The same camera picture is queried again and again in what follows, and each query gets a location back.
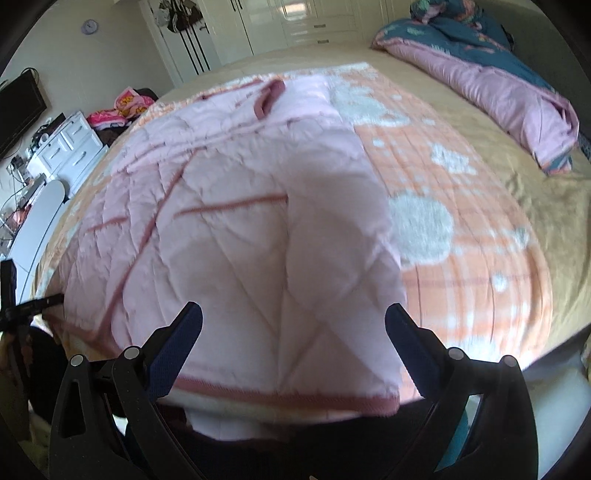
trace white wall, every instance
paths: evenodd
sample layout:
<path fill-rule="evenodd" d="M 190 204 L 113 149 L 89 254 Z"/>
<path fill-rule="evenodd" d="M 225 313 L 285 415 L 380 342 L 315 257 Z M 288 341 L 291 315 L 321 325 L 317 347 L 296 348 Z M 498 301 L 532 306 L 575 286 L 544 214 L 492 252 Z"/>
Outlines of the white wall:
<path fill-rule="evenodd" d="M 91 36 L 80 31 L 88 19 L 99 23 Z M 112 108 L 127 86 L 151 88 L 159 96 L 173 88 L 134 0 L 59 0 L 27 35 L 0 82 L 26 67 L 39 71 L 48 109 L 25 135 L 21 152 L 48 117 Z M 13 194 L 7 164 L 0 163 L 0 206 Z"/>

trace pink quilt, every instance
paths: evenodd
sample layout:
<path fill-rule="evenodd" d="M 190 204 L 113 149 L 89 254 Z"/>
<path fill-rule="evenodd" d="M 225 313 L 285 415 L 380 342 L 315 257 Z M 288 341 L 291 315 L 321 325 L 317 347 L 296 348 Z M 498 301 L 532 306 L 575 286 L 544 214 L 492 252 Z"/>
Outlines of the pink quilt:
<path fill-rule="evenodd" d="M 388 192 L 326 78 L 272 80 L 128 138 L 49 290 L 64 290 L 68 328 L 113 354 L 200 304 L 187 390 L 392 414 L 384 313 L 405 295 L 390 231 Z"/>

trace dark pants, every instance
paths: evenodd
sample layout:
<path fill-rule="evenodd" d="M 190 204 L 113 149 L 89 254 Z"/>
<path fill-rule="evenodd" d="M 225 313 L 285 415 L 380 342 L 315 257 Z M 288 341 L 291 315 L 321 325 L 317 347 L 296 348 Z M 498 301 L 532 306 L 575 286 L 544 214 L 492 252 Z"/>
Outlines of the dark pants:
<path fill-rule="evenodd" d="M 390 418 L 365 418 L 303 428 L 289 443 L 214 442 L 170 422 L 179 444 L 208 480 L 371 480 L 398 463 L 432 403 L 421 400 Z"/>
<path fill-rule="evenodd" d="M 31 327 L 29 335 L 33 347 L 29 400 L 34 412 L 51 424 L 68 359 L 63 347 L 43 330 Z"/>

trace clothes hanging on door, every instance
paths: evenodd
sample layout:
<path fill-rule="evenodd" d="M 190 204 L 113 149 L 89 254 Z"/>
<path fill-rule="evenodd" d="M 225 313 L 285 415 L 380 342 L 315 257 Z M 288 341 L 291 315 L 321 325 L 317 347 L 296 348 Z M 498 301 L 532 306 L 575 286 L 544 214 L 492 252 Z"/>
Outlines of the clothes hanging on door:
<path fill-rule="evenodd" d="M 179 33 L 201 21 L 203 14 L 192 0 L 163 0 L 155 12 L 155 19 L 159 27 Z"/>

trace television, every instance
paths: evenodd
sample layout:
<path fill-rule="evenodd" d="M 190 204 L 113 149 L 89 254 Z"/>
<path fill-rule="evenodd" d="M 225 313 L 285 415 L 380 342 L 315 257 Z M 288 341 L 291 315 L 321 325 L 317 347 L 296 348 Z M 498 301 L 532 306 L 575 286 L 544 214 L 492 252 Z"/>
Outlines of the television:
<path fill-rule="evenodd" d="M 47 105 L 31 70 L 0 90 L 0 158 L 17 144 Z"/>

